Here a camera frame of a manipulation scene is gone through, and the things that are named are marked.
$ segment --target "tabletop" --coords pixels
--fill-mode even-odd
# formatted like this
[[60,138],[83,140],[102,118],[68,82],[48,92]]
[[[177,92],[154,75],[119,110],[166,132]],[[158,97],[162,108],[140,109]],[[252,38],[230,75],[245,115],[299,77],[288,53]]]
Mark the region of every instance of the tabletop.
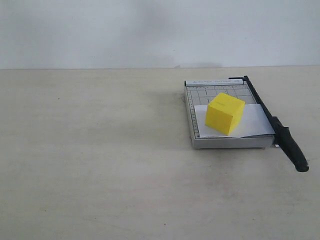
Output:
[[[191,146],[184,81],[248,75],[279,148]],[[315,240],[320,66],[0,70],[0,239]]]

